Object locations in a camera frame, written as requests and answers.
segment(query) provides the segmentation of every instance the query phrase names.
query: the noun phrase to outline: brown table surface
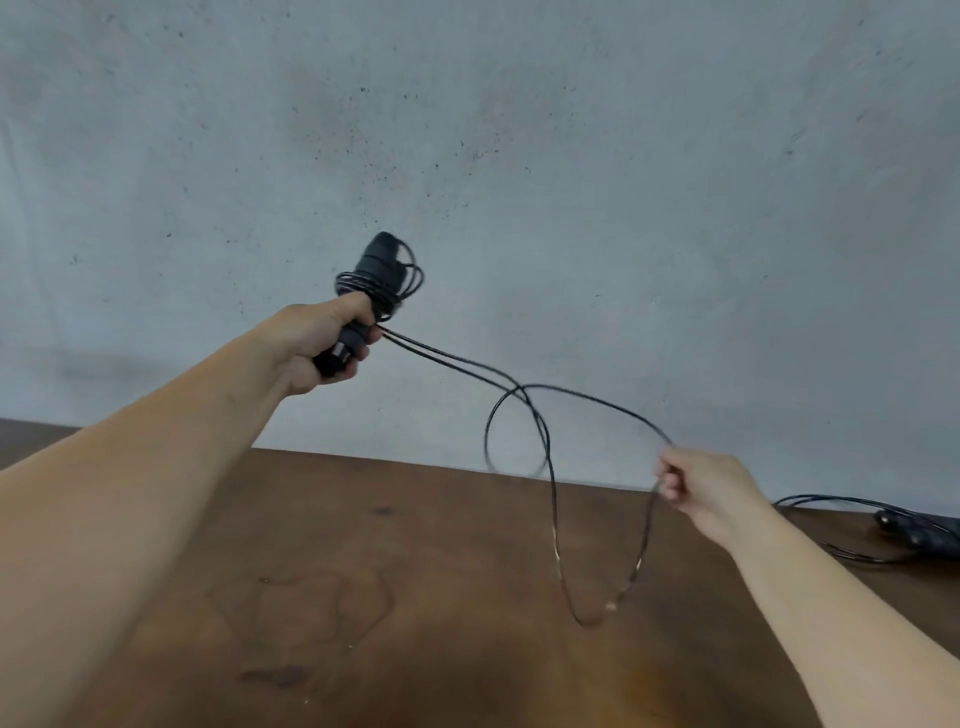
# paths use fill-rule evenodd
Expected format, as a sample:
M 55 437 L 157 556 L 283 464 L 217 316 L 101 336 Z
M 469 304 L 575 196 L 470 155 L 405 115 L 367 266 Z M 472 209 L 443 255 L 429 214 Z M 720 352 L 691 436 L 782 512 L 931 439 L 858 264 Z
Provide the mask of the brown table surface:
M 0 466 L 69 432 L 0 421 Z M 562 487 L 585 614 L 630 569 L 648 497 Z M 583 629 L 549 515 L 535 480 L 253 450 L 67 725 L 818 725 L 732 561 L 683 517 L 659 509 L 634 590 Z M 863 518 L 799 518 L 876 546 Z M 960 653 L 954 565 L 857 574 Z

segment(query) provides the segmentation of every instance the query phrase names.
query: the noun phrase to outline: right hand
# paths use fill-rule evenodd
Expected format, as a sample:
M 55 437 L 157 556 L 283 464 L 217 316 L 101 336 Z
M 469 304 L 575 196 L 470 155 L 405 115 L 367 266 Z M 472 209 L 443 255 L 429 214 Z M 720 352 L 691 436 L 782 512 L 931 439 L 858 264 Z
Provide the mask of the right hand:
M 732 455 L 667 448 L 657 477 L 663 497 L 727 551 L 741 527 L 770 508 L 750 471 Z

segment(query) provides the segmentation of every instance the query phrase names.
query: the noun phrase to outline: black handle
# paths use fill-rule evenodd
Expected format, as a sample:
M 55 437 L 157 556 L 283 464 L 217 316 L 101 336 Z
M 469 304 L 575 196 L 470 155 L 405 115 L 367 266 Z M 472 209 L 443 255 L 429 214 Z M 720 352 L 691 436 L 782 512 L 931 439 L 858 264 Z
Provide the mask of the black handle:
M 337 376 L 346 367 L 351 359 L 355 359 L 360 349 L 367 345 L 367 336 L 370 327 L 353 321 L 340 329 L 337 343 L 313 357 L 313 363 L 323 378 Z

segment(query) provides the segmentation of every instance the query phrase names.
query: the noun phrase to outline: concrete wall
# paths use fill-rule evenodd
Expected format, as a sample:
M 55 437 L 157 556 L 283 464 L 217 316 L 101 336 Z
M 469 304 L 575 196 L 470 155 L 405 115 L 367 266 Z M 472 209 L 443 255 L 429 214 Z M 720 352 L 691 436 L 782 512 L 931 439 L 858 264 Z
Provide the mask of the concrete wall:
M 2 0 L 0 416 L 93 422 L 386 229 L 409 335 L 771 496 L 960 512 L 958 159 L 956 0 Z M 260 442 L 480 469 L 495 398 L 382 344 Z M 562 477 L 649 487 L 538 399 Z M 493 446 L 540 460 L 518 409 Z

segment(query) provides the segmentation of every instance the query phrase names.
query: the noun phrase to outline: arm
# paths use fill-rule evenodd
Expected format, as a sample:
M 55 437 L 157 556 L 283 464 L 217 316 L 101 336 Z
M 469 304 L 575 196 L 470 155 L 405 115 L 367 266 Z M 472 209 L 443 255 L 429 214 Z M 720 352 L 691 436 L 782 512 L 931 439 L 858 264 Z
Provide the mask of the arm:
M 219 480 L 370 302 L 288 306 L 142 400 L 0 473 L 0 723 L 62 710 L 132 625 Z M 356 361 L 335 379 L 356 374 Z
M 960 661 L 782 518 L 736 458 L 668 449 L 658 475 L 733 557 L 827 728 L 957 724 Z

